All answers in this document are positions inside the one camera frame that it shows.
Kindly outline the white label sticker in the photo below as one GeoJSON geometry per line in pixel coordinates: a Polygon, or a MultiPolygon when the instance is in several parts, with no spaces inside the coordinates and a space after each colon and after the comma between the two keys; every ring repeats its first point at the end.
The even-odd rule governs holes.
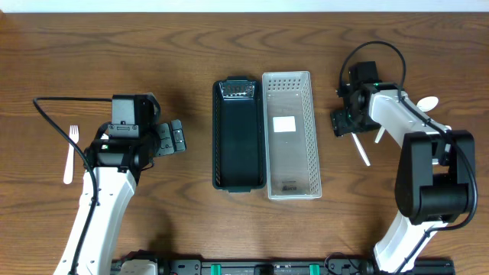
{"type": "Polygon", "coordinates": [[[272,122],[275,133],[296,131],[296,120],[294,116],[273,117],[272,122]]]}

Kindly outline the clear plastic basket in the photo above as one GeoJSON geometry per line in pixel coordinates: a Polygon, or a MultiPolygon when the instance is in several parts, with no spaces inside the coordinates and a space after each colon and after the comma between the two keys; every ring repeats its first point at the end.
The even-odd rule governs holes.
{"type": "Polygon", "coordinates": [[[264,73],[262,86],[268,198],[320,198],[322,184],[310,73],[264,73]],[[272,119],[282,116],[295,117],[295,132],[274,132],[272,119]]]}

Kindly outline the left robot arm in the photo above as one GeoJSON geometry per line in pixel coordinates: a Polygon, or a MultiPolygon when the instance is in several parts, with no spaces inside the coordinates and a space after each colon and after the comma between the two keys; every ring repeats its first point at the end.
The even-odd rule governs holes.
{"type": "Polygon", "coordinates": [[[112,120],[85,149],[86,172],[79,209],[57,274],[108,274],[121,222],[141,173],[163,157],[186,149],[179,120],[160,123],[151,93],[114,95],[112,120]]]}

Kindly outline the white plastic fork far left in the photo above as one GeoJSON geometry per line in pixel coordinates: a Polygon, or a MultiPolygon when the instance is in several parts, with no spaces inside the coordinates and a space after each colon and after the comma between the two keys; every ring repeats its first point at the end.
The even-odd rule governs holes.
{"type": "MultiPolygon", "coordinates": [[[[69,137],[74,142],[74,144],[78,143],[78,141],[79,141],[79,126],[78,125],[71,125],[70,126],[69,137]]],[[[66,165],[65,165],[64,175],[63,175],[63,183],[64,184],[71,184],[71,182],[73,181],[74,154],[75,154],[74,147],[72,144],[69,144],[68,154],[67,154],[67,158],[66,158],[66,165]]]]}

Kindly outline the black plastic basket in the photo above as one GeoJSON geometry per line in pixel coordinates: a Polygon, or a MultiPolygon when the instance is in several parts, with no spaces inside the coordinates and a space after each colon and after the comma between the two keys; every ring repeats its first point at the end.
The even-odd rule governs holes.
{"type": "Polygon", "coordinates": [[[264,103],[261,83],[230,76],[212,87],[212,185],[230,193],[265,186],[264,103]]]}

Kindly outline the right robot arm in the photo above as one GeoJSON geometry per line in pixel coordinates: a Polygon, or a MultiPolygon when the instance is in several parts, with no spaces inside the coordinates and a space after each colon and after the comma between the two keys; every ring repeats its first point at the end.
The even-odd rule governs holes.
{"type": "Polygon", "coordinates": [[[400,274],[438,231],[456,230],[477,206],[474,138],[432,120],[395,82],[383,82],[375,62],[348,69],[337,94],[343,108],[331,113],[335,136],[376,130],[400,146],[394,196],[397,215],[374,246],[374,269],[400,274]]]}

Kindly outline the white plastic spoon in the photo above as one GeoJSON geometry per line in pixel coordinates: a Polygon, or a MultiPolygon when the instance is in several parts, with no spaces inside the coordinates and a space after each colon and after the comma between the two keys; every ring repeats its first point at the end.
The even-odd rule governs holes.
{"type": "Polygon", "coordinates": [[[436,96],[427,96],[416,103],[416,107],[422,112],[430,112],[439,104],[439,98],[436,96]]]}
{"type": "Polygon", "coordinates": [[[367,154],[366,154],[366,152],[365,152],[365,150],[364,150],[364,148],[363,148],[363,146],[362,146],[362,144],[361,144],[358,136],[356,135],[356,133],[352,133],[351,136],[352,136],[353,141],[355,143],[355,146],[356,146],[356,148],[358,150],[358,153],[361,156],[361,159],[364,161],[365,165],[367,167],[369,167],[371,165],[371,162],[370,162],[370,160],[369,160],[369,158],[368,158],[368,156],[367,156],[367,154]]]}
{"type": "Polygon", "coordinates": [[[384,127],[380,127],[380,129],[379,129],[379,131],[377,133],[377,136],[376,136],[376,138],[374,140],[374,142],[376,144],[378,144],[381,141],[381,138],[382,138],[384,132],[385,132],[385,128],[384,127]]]}

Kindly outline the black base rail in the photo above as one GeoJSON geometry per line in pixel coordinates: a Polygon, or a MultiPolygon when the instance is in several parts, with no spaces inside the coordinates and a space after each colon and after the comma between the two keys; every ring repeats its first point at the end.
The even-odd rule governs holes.
{"type": "Polygon", "coordinates": [[[279,274],[382,274],[370,259],[333,254],[325,260],[211,261],[157,258],[148,251],[131,252],[112,261],[110,274],[167,275],[279,275],[279,274]]]}

